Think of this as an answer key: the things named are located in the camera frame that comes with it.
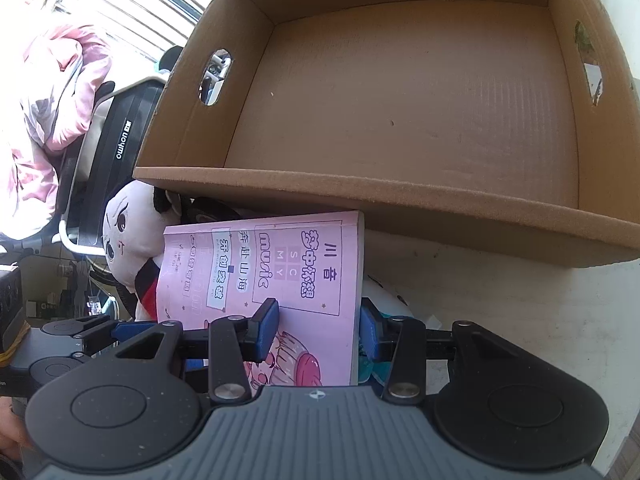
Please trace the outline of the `left hand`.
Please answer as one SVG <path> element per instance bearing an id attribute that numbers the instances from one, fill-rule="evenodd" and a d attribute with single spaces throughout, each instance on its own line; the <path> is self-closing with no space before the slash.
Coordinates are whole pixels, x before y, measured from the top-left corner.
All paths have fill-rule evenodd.
<path id="1" fill-rule="evenodd" d="M 26 426 L 12 411 L 12 399 L 0 398 L 0 450 L 10 460 L 21 461 L 22 448 L 30 448 Z"/>

